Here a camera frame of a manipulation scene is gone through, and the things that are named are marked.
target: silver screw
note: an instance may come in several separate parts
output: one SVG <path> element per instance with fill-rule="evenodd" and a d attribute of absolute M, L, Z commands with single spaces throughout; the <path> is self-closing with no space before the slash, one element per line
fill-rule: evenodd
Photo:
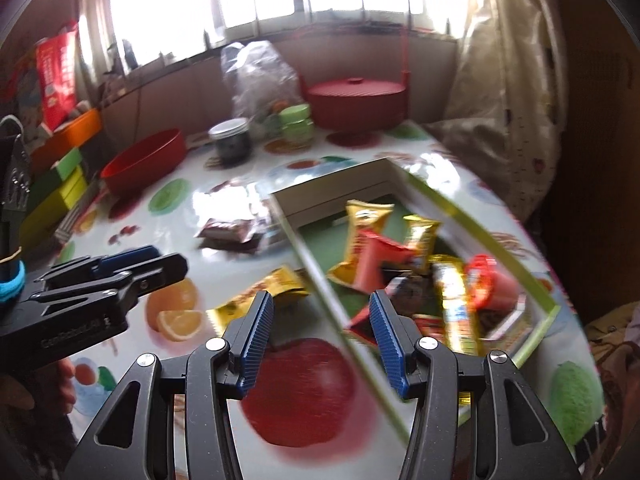
<path fill-rule="evenodd" d="M 508 359 L 507 354 L 505 354 L 502 350 L 491 350 L 489 357 L 491 358 L 491 361 L 493 361 L 494 363 L 498 363 L 499 365 L 507 362 Z"/>
<path fill-rule="evenodd" d="M 156 356 L 153 354 L 142 354 L 140 357 L 137 358 L 136 362 L 140 365 L 140 366 L 149 366 L 152 365 L 156 360 Z"/>
<path fill-rule="evenodd" d="M 225 344 L 226 341 L 221 337 L 213 337 L 205 343 L 205 346 L 207 347 L 207 350 L 215 352 L 216 350 L 222 350 L 225 347 Z"/>
<path fill-rule="evenodd" d="M 420 341 L 418 341 L 418 345 L 425 350 L 433 350 L 438 346 L 438 340 L 433 337 L 421 337 Z"/>

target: window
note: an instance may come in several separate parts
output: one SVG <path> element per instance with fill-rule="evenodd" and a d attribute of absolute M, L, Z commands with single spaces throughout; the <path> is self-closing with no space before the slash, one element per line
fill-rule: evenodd
<path fill-rule="evenodd" d="M 80 0 L 80 39 L 94 83 L 226 43 L 315 22 L 405 23 L 462 34 L 467 0 Z"/>

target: red bag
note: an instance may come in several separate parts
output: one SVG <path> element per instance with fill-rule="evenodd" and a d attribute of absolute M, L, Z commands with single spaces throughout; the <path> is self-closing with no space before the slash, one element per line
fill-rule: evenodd
<path fill-rule="evenodd" d="M 76 106 L 76 35 L 78 24 L 69 32 L 36 45 L 36 68 L 40 79 L 42 121 L 55 130 Z"/>

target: red bowl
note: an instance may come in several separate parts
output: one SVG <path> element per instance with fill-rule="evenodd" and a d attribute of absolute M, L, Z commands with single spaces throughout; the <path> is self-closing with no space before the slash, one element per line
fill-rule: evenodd
<path fill-rule="evenodd" d="M 100 177 L 115 196 L 132 195 L 171 173 L 187 155 L 177 128 L 136 142 L 107 164 Z"/>

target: beige curtain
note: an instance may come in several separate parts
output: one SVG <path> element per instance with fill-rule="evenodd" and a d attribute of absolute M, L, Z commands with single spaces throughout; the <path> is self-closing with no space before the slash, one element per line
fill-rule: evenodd
<path fill-rule="evenodd" d="M 469 0 L 444 120 L 427 128 L 521 221 L 554 178 L 566 108 L 556 0 Z"/>

